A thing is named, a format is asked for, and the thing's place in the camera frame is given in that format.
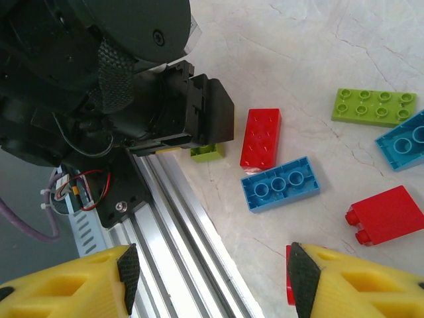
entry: white marble surface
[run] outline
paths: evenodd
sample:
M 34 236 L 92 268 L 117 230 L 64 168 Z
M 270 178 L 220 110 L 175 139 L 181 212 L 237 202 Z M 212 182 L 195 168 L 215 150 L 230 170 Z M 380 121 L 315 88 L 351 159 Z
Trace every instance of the white marble surface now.
M 422 0 L 192 0 L 203 35 L 188 60 L 219 78 L 237 104 L 224 160 L 176 156 L 266 317 L 296 317 L 286 302 L 285 246 L 310 242 L 424 275 L 424 231 L 360 246 L 351 203 L 403 184 L 424 208 L 424 166 L 393 172 L 374 144 L 387 129 L 330 120 L 339 87 L 424 96 Z M 418 102 L 422 109 L 424 102 Z M 308 155 L 320 195 L 255 215 L 239 167 L 247 112 L 277 107 L 278 164 Z

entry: blue lego brick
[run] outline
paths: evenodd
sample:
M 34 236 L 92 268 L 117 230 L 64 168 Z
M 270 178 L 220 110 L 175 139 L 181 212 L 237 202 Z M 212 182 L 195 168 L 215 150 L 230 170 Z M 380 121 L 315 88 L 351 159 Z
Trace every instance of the blue lego brick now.
M 376 143 L 395 171 L 424 163 L 424 111 L 393 128 Z
M 308 157 L 243 178 L 241 184 L 253 213 L 311 197 L 320 190 Z

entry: white connector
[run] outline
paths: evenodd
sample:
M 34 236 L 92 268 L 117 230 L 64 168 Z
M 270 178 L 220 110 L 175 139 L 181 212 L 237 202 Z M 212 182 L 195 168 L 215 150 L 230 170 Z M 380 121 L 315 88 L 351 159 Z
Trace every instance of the white connector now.
M 50 204 L 41 203 L 41 209 L 45 210 L 47 207 L 51 207 Z
M 52 190 L 50 190 L 50 189 L 42 189 L 40 191 L 40 195 L 44 195 L 46 192 L 52 192 Z
M 65 176 L 61 177 L 56 182 L 56 191 L 58 191 L 67 182 L 69 182 L 69 174 L 66 174 Z

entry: metal rail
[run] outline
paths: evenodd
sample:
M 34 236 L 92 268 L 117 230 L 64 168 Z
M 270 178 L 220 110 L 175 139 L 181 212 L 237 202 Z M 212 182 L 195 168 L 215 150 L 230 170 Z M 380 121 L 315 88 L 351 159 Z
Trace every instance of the metal rail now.
M 141 275 L 132 317 L 264 317 L 172 154 L 136 162 L 153 203 L 108 231 L 96 213 L 73 214 L 80 256 L 136 243 Z

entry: lime green lego brick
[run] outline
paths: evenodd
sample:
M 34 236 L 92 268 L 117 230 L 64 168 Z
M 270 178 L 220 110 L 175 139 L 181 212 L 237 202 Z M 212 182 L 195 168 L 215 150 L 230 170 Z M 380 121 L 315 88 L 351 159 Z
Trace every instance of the lime green lego brick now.
M 332 121 L 396 127 L 415 112 L 417 94 L 340 88 Z
M 223 144 L 210 144 L 190 150 L 191 159 L 197 163 L 208 162 L 224 158 L 225 151 Z

